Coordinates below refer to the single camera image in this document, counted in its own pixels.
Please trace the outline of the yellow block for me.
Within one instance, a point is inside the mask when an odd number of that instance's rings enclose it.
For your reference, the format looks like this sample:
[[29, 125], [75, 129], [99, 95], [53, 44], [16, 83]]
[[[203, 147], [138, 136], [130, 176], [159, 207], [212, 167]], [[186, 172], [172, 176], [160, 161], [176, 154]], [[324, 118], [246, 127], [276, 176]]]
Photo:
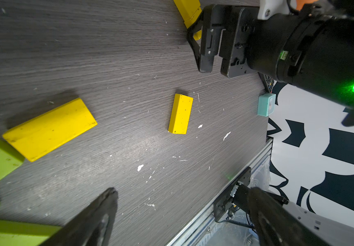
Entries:
[[193, 98], [175, 94], [168, 132], [172, 134], [186, 134], [193, 104]]
[[199, 0], [174, 0], [185, 27], [190, 28], [202, 13]]
[[84, 102], [76, 98], [9, 129], [3, 138], [35, 162], [97, 125]]

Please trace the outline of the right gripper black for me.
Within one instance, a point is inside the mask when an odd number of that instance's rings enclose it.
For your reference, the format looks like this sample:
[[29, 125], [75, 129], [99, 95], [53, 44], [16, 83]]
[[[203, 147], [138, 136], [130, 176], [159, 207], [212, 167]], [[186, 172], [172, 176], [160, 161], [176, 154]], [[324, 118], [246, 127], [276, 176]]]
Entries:
[[[228, 78], [254, 73], [248, 66], [249, 37], [255, 31], [260, 8], [253, 6], [208, 5], [187, 29], [198, 70], [211, 73], [215, 56], [222, 58], [220, 73]], [[194, 36], [202, 30], [201, 45]]]

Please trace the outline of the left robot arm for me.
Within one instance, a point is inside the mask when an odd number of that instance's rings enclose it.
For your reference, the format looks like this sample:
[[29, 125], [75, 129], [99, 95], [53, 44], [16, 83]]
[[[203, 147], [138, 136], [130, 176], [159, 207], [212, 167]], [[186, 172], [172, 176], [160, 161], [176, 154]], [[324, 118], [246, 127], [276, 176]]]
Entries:
[[[354, 228], [305, 210], [260, 188], [234, 189], [233, 204], [248, 214], [248, 222], [224, 223], [250, 228], [261, 246], [354, 246]], [[109, 188], [99, 195], [44, 246], [107, 246], [111, 237], [118, 192]]]

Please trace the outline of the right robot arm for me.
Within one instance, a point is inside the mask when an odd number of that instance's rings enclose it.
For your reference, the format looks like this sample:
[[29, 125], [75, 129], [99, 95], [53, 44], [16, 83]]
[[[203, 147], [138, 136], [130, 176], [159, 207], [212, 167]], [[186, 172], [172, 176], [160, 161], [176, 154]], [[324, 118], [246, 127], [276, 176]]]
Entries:
[[252, 72], [344, 106], [354, 126], [354, 1], [291, 1], [258, 7], [206, 6], [187, 30], [199, 72], [210, 73], [216, 55], [221, 73]]

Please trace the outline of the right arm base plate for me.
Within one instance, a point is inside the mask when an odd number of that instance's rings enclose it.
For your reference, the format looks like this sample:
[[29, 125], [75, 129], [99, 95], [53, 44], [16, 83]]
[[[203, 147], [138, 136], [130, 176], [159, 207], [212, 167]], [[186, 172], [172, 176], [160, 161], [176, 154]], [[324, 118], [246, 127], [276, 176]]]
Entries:
[[217, 223], [232, 223], [254, 229], [254, 225], [249, 222], [242, 223], [232, 219], [236, 211], [242, 210], [246, 215], [250, 214], [248, 206], [248, 193], [250, 188], [251, 167], [245, 168], [242, 173], [235, 178], [232, 183], [213, 202], [213, 215]]

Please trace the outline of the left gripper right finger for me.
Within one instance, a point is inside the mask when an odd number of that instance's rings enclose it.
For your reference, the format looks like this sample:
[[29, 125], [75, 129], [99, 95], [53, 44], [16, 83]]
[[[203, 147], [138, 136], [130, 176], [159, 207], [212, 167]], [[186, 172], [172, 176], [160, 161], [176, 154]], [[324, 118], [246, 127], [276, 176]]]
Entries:
[[248, 192], [250, 218], [261, 246], [327, 246], [259, 188]]

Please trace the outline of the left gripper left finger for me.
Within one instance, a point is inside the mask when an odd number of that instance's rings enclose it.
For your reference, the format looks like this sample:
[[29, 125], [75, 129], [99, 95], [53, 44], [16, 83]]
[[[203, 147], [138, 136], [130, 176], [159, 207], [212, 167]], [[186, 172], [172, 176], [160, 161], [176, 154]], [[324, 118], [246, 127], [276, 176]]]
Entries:
[[115, 188], [108, 188], [41, 245], [107, 246], [117, 210], [118, 192]]

